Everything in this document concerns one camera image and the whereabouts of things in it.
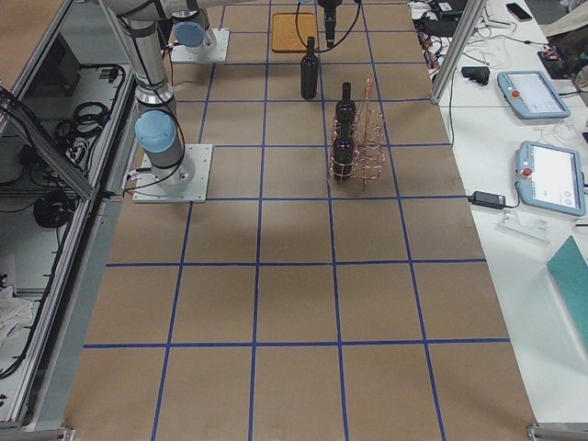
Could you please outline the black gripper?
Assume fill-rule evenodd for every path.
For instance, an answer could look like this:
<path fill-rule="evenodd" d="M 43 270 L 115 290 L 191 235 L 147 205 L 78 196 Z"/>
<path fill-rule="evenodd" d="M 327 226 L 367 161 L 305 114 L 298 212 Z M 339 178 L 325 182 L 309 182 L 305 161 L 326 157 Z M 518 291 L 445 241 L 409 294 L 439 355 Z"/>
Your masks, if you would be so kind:
<path fill-rule="evenodd" d="M 325 41 L 328 49 L 334 47 L 335 30 L 336 30 L 336 9 L 343 3 L 342 0 L 317 0 L 318 6 L 323 9 Z"/>

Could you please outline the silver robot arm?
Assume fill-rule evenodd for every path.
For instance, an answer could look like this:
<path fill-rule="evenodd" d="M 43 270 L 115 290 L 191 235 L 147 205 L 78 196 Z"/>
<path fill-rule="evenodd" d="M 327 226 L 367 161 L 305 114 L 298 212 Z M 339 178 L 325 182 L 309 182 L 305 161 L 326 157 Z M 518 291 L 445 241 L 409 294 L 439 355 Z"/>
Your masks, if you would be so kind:
<path fill-rule="evenodd" d="M 342 1 L 324 0 L 318 1 L 318 6 L 323 9 L 323 22 L 327 52 L 337 47 L 345 37 L 335 42 L 336 10 Z M 209 19 L 206 11 L 207 3 L 204 1 L 188 1 L 187 10 L 172 14 L 175 25 L 175 37 L 180 45 L 197 48 L 204 44 L 209 32 Z"/>
<path fill-rule="evenodd" d="M 103 1 L 137 83 L 139 116 L 134 131 L 150 160 L 153 179 L 165 186 L 188 183 L 196 167 L 187 154 L 176 116 L 175 95 L 164 68 L 159 25 L 177 25 L 180 43 L 198 47 L 209 30 L 206 11 L 196 1 Z"/>

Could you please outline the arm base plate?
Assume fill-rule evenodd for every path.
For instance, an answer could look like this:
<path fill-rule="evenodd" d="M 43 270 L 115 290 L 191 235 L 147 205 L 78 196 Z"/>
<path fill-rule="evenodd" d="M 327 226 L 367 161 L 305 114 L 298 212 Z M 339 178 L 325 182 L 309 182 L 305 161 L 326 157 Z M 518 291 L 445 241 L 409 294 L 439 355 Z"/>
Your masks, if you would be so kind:
<path fill-rule="evenodd" d="M 227 28 L 185 29 L 176 37 L 174 64 L 225 63 L 231 32 Z"/>
<path fill-rule="evenodd" d="M 177 169 L 152 168 L 148 155 L 142 157 L 140 173 L 132 200 L 137 203 L 182 203 L 207 200 L 212 144 L 188 144 L 183 162 Z"/>

